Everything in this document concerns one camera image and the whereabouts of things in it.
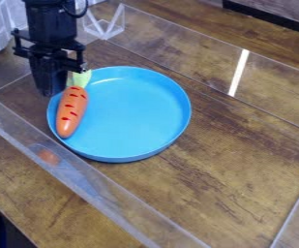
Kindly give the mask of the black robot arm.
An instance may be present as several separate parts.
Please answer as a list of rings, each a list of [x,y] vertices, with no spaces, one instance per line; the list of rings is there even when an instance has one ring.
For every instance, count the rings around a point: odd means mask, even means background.
[[[52,97],[65,89],[67,72],[83,73],[85,46],[76,38],[76,20],[84,17],[88,3],[77,14],[75,0],[23,0],[27,30],[15,28],[13,55],[25,58],[37,91]]]

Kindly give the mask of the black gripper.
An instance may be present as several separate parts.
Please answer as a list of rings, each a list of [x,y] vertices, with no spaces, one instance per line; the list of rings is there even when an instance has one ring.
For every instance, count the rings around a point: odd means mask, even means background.
[[[51,97],[65,88],[67,71],[85,71],[84,45],[76,41],[75,13],[28,13],[27,29],[15,28],[15,55],[28,60],[39,93]]]

